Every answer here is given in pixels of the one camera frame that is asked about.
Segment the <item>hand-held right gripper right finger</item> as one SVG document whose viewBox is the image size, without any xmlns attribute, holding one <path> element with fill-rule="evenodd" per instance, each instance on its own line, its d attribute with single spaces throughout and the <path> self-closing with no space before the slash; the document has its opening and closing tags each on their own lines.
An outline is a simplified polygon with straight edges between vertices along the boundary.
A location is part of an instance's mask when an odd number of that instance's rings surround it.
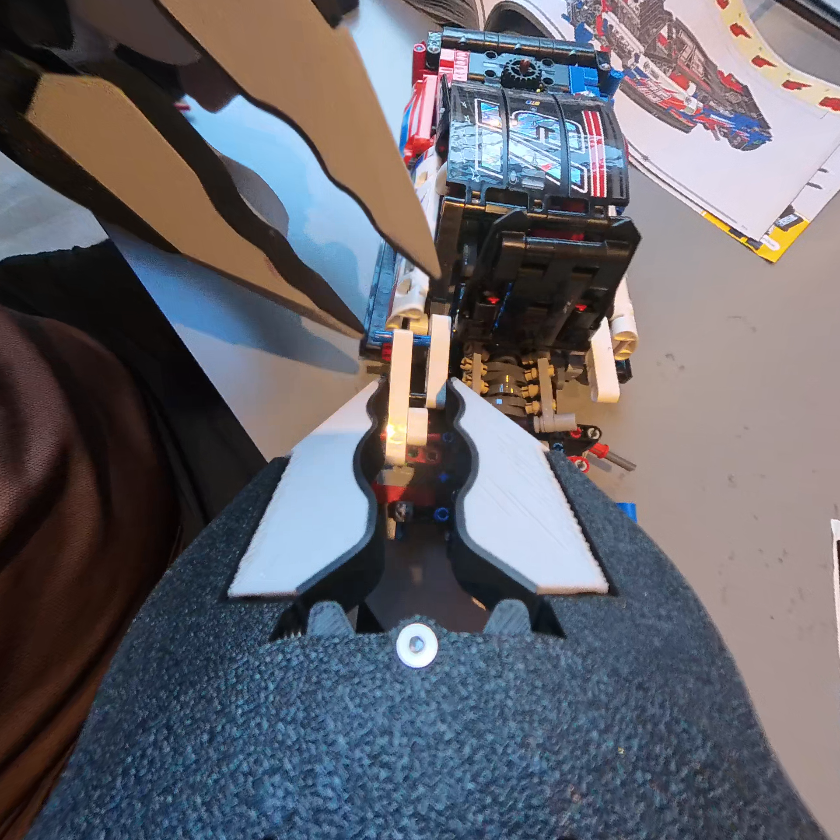
<svg viewBox="0 0 840 840">
<path fill-rule="evenodd" d="M 455 504 L 465 545 L 536 595 L 608 593 L 571 504 L 540 442 L 460 380 L 455 430 L 470 471 Z"/>
</svg>

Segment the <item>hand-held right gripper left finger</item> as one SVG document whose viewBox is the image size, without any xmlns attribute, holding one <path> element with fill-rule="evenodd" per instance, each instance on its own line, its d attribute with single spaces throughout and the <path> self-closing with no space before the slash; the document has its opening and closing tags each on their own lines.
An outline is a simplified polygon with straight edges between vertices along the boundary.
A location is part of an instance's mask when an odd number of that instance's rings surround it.
<svg viewBox="0 0 840 840">
<path fill-rule="evenodd" d="M 368 384 L 291 450 L 229 597 L 301 596 L 366 544 L 373 503 L 354 461 L 378 387 Z"/>
</svg>

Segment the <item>brown sweater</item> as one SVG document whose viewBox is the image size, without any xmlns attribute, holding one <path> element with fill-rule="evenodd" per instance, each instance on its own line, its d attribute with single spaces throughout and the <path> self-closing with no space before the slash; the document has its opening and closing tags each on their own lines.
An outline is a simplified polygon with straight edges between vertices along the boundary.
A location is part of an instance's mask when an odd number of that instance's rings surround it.
<svg viewBox="0 0 840 840">
<path fill-rule="evenodd" d="M 177 544 L 140 393 L 64 323 L 2 308 L 1 836 L 22 838 Z"/>
</svg>

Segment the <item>instruction booklet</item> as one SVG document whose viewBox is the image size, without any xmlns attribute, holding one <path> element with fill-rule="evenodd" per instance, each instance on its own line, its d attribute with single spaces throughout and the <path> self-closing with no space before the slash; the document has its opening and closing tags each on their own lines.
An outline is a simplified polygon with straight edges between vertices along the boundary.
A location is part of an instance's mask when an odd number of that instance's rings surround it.
<svg viewBox="0 0 840 840">
<path fill-rule="evenodd" d="M 838 194 L 839 90 L 789 66 L 740 1 L 410 2 L 442 25 L 604 50 L 635 165 L 777 262 Z"/>
</svg>

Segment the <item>white brick beam piece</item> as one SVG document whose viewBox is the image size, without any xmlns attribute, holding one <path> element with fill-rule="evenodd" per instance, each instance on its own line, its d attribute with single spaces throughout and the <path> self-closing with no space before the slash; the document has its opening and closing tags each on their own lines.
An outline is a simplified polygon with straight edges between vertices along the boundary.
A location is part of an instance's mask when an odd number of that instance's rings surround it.
<svg viewBox="0 0 840 840">
<path fill-rule="evenodd" d="M 393 332 L 389 397 L 385 422 L 385 462 L 401 466 L 408 446 L 427 443 L 428 410 L 410 407 L 414 336 L 408 330 Z"/>
</svg>

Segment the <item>grey desk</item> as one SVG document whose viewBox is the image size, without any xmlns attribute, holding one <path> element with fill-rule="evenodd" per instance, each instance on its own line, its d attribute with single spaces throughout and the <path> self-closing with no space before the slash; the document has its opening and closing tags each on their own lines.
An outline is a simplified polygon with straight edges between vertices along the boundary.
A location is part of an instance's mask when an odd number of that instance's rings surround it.
<svg viewBox="0 0 840 840">
<path fill-rule="evenodd" d="M 350 30 L 398 135 L 411 47 L 434 25 L 361 2 Z M 218 150 L 257 172 L 299 255 L 364 314 L 380 238 L 282 121 L 237 98 L 191 106 Z M 590 475 L 675 562 L 731 649 L 765 731 L 838 838 L 838 196 L 770 265 L 638 170 L 629 272 L 639 345 L 614 406 L 581 419 L 637 465 Z M 374 378 L 358 345 L 182 258 L 108 234 L 267 459 Z"/>
</svg>

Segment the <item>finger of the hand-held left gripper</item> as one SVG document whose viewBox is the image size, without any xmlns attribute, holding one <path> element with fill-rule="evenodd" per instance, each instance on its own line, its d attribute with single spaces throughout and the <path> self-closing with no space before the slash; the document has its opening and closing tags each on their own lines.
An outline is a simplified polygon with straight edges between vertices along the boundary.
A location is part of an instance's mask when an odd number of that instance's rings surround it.
<svg viewBox="0 0 840 840">
<path fill-rule="evenodd" d="M 185 152 L 110 81 L 46 72 L 25 119 L 175 252 L 359 339 L 358 317 L 254 212 L 221 157 L 171 105 L 164 103 L 159 114 L 163 124 L 192 135 Z"/>
<path fill-rule="evenodd" d="M 440 278 L 425 212 L 350 32 L 309 1 L 163 1 L 244 97 L 286 121 L 389 244 Z"/>
</svg>

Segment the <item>toy brick race car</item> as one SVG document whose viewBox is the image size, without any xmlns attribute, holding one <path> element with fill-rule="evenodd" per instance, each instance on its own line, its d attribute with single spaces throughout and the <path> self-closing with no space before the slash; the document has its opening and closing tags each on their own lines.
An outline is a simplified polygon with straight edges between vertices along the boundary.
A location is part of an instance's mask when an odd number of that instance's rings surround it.
<svg viewBox="0 0 840 840">
<path fill-rule="evenodd" d="M 560 401 L 579 382 L 615 403 L 632 377 L 620 80 L 606 52 L 551 38 L 446 27 L 413 47 L 400 148 L 442 276 L 382 244 L 360 352 L 386 368 L 413 333 L 409 406 L 428 410 L 425 446 L 374 479 L 388 539 L 454 518 L 455 433 L 431 416 L 451 377 L 580 471 L 635 470 Z"/>
</svg>

